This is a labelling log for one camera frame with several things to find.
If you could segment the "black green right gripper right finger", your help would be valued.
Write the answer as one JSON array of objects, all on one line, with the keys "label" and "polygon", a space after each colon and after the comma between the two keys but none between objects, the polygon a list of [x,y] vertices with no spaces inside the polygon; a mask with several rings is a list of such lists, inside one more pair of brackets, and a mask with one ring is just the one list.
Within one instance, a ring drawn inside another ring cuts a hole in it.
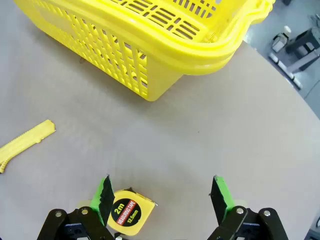
[{"label": "black green right gripper right finger", "polygon": [[254,212],[236,205],[223,177],[213,177],[209,196],[218,222],[209,240],[289,239],[275,209],[266,207]]}]

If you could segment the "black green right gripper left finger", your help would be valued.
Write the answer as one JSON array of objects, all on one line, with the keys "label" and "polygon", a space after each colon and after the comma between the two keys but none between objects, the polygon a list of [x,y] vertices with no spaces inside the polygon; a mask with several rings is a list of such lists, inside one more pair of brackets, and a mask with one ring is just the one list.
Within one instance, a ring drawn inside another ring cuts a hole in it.
[{"label": "black green right gripper left finger", "polygon": [[115,195],[110,177],[103,178],[89,206],[67,213],[52,209],[39,232],[39,240],[113,240],[107,229]]}]

